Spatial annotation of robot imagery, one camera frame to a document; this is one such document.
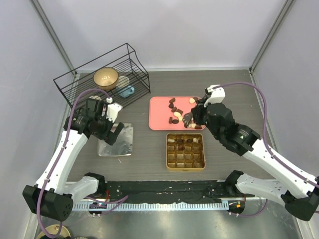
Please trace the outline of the metal tongs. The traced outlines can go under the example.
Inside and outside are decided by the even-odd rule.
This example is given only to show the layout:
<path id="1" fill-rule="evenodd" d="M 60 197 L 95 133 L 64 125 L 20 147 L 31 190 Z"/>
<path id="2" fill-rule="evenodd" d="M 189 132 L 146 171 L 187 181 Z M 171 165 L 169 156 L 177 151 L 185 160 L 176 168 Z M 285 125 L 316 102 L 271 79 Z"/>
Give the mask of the metal tongs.
<path id="1" fill-rule="evenodd" d="M 191 112 L 183 115 L 182 122 L 185 128 L 191 127 L 193 122 L 193 115 Z"/>

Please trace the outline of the pink tray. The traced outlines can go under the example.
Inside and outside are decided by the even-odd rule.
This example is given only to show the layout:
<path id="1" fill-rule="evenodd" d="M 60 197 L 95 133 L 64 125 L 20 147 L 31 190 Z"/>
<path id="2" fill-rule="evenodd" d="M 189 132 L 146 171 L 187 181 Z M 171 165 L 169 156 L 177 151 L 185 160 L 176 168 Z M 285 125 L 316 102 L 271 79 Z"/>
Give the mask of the pink tray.
<path id="1" fill-rule="evenodd" d="M 205 126 L 185 127 L 182 118 L 186 113 L 195 107 L 195 102 L 190 99 L 197 99 L 192 96 L 156 96 L 150 99 L 149 128 L 163 131 L 200 131 Z"/>

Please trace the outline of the gold chocolate box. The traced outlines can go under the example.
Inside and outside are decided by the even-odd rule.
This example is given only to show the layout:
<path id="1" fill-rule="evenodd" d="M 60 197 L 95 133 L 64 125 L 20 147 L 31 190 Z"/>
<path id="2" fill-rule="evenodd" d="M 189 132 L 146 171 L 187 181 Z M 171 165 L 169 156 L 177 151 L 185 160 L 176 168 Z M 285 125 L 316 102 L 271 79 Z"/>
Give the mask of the gold chocolate box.
<path id="1" fill-rule="evenodd" d="M 201 172 L 206 168 L 203 136 L 199 133 L 166 135 L 166 168 L 170 172 Z"/>

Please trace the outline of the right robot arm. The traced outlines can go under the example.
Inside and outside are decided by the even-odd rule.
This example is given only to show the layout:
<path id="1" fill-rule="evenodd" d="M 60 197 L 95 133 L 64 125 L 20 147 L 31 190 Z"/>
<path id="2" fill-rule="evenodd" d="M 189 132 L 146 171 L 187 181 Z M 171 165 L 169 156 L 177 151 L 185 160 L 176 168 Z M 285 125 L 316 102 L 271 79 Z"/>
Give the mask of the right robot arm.
<path id="1" fill-rule="evenodd" d="M 222 103 L 198 104 L 191 109 L 194 122 L 204 125 L 227 150 L 259 165 L 276 181 L 262 180 L 240 171 L 227 178 L 225 191 L 263 197 L 283 206 L 296 218 L 309 221 L 319 206 L 317 177 L 300 169 L 272 149 L 258 133 L 236 123 L 232 111 Z"/>

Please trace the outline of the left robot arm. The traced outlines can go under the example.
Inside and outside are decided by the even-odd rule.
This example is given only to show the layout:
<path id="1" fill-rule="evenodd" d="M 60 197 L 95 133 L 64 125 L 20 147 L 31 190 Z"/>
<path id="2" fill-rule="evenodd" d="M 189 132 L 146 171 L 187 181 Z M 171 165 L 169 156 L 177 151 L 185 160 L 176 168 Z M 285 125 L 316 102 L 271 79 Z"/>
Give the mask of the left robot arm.
<path id="1" fill-rule="evenodd" d="M 59 222 L 65 221 L 73 205 L 93 196 L 102 198 L 106 193 L 105 178 L 86 173 L 81 180 L 66 186 L 73 164 L 91 136 L 113 145 L 124 128 L 123 123 L 112 127 L 122 106 L 111 99 L 87 99 L 85 106 L 72 109 L 66 119 L 60 143 L 47 168 L 33 186 L 25 186 L 22 195 L 32 213 Z"/>

